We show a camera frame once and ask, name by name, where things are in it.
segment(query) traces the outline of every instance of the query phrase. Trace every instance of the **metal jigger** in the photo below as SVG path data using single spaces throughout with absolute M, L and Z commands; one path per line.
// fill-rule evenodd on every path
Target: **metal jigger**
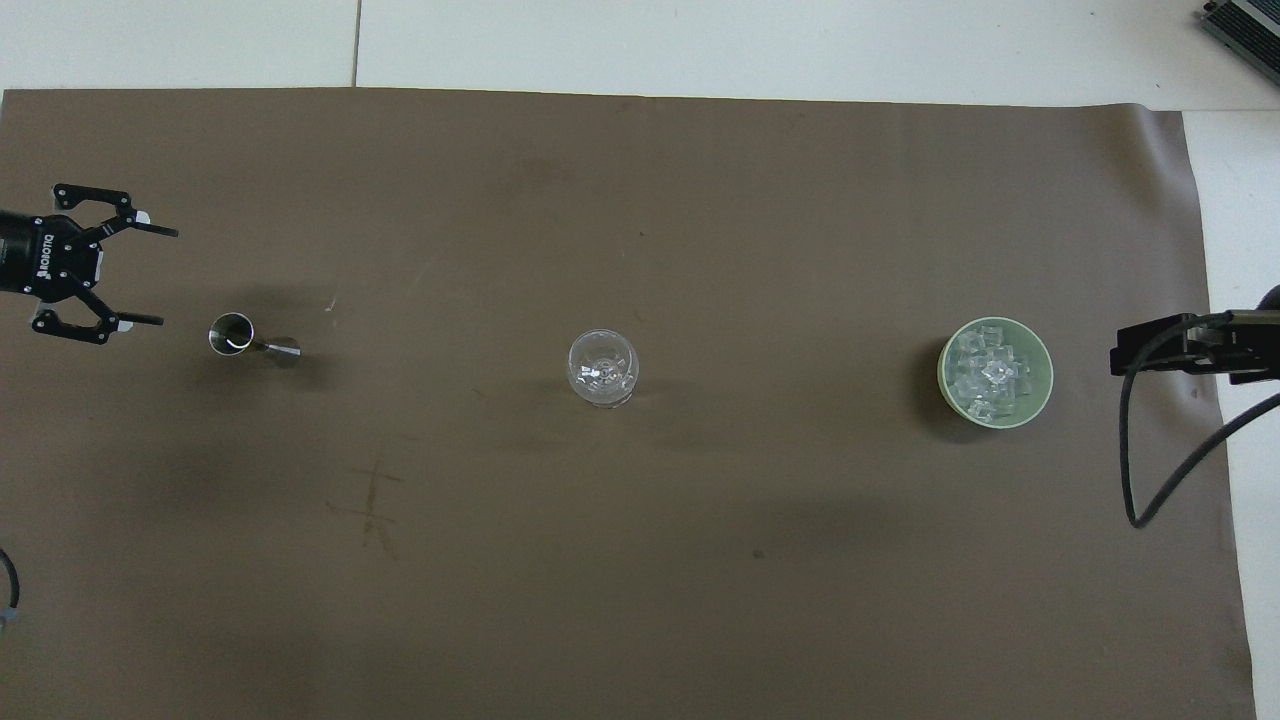
M 257 340 L 253 334 L 253 323 L 239 313 L 227 313 L 214 320 L 209 328 L 209 346 L 214 352 L 228 357 L 246 350 L 261 352 L 278 368 L 289 368 L 302 356 L 298 341 L 292 337 Z

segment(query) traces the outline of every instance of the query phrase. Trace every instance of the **cable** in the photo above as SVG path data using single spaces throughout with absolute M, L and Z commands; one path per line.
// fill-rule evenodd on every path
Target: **cable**
M 0 547 L 0 564 L 9 573 L 9 607 L 18 609 L 18 596 L 22 594 L 22 585 L 18 584 L 18 569 L 13 566 L 13 560 L 9 560 L 9 555 Z
M 1156 512 L 1158 512 L 1161 506 L 1165 505 L 1165 501 L 1174 493 L 1174 489 L 1178 488 L 1179 483 L 1181 483 L 1183 479 L 1196 468 L 1196 465 L 1198 465 L 1206 455 L 1212 452 L 1215 447 L 1222 445 L 1222 442 L 1231 437 L 1235 430 L 1239 430 L 1263 414 L 1280 406 L 1280 393 L 1276 393 L 1253 407 L 1249 407 L 1238 418 L 1213 432 L 1213 434 L 1206 438 L 1204 442 L 1192 451 L 1192 454 L 1187 456 L 1187 460 L 1183 460 L 1181 465 L 1179 465 L 1178 469 L 1169 475 L 1169 479 L 1166 479 L 1165 484 L 1160 487 L 1155 497 L 1152 497 L 1151 502 L 1147 505 L 1147 509 L 1142 511 L 1142 515 L 1137 515 L 1133 506 L 1133 486 L 1129 482 L 1129 401 L 1133 395 L 1133 383 L 1137 379 L 1138 373 L 1142 370 L 1142 365 L 1160 346 L 1192 328 L 1220 328 L 1230 320 L 1230 313 L 1215 313 L 1178 323 L 1176 325 L 1147 341 L 1147 343 L 1138 350 L 1138 355 L 1134 356 L 1133 364 L 1130 364 L 1129 369 L 1125 372 L 1124 386 L 1120 388 L 1120 486 L 1124 491 L 1125 514 L 1129 516 L 1129 524 L 1134 528 L 1142 529 L 1147 527 L 1147 523 L 1151 523 L 1151 519 L 1156 516 Z

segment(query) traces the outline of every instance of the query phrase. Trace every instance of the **bowl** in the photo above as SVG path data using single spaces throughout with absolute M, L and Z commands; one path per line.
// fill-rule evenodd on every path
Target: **bowl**
M 938 389 L 961 418 L 1007 430 L 1032 421 L 1048 404 L 1053 363 L 1044 342 L 1027 325 L 1009 318 L 978 318 L 942 346 Z

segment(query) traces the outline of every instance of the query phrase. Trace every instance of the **clear glass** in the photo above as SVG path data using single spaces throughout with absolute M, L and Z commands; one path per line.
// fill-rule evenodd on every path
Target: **clear glass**
M 640 361 L 636 348 L 621 334 L 588 331 L 570 346 L 566 374 L 582 400 L 596 407 L 617 407 L 631 400 Z

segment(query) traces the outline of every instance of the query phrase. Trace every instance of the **green bowl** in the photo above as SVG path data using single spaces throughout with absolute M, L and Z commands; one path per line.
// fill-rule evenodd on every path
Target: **green bowl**
M 1025 359 L 1027 368 L 1029 369 L 1028 380 L 1030 383 L 1030 392 L 1015 398 L 1011 415 L 992 418 L 991 420 L 982 420 L 970 415 L 966 405 L 961 405 L 965 401 L 955 397 L 951 392 L 951 384 L 955 382 L 957 374 L 954 361 L 959 352 L 956 340 L 966 331 L 977 329 L 982 325 L 1000 327 L 1005 336 L 1004 343 L 1011 345 L 1015 352 Z M 1044 409 L 1044 405 L 1048 404 L 1048 396 L 1053 392 L 1053 363 L 1048 357 L 1048 348 L 1044 347 L 1044 342 L 1027 325 L 1009 318 L 978 318 L 977 320 L 965 323 L 942 347 L 942 354 L 938 356 L 938 388 L 942 391 L 942 397 L 946 398 L 947 405 L 965 420 L 984 428 L 1007 430 L 1009 428 L 1016 428 L 1032 421 Z

